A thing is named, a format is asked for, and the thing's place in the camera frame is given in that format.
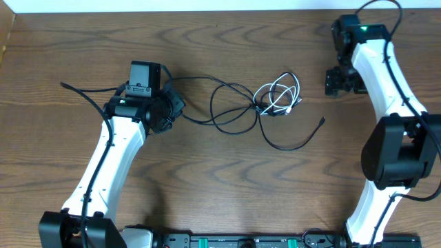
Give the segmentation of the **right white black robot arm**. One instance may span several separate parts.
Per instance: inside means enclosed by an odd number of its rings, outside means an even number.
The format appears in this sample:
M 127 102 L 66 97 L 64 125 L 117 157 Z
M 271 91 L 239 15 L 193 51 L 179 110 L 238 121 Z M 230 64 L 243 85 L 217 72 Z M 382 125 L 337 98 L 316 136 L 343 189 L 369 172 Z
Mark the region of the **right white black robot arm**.
M 416 236 L 385 237 L 398 203 L 431 173 L 440 153 L 440 115 L 430 114 L 411 91 L 383 24 L 344 14 L 331 26 L 338 65 L 327 70 L 325 94 L 368 94 L 376 126 L 361 152 L 366 181 L 345 222 L 338 247 L 418 247 Z

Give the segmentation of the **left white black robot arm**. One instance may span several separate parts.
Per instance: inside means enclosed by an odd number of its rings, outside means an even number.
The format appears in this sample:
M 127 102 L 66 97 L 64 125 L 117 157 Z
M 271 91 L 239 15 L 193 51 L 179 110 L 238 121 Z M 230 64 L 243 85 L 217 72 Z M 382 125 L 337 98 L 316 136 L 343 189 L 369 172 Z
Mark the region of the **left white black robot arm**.
M 131 63 L 127 83 L 97 110 L 103 118 L 96 149 L 84 175 L 58 212 L 39 222 L 43 247 L 162 247 L 162 236 L 141 225 L 116 228 L 116 213 L 125 179 L 149 134 L 170 130 L 185 103 L 161 83 L 165 65 Z

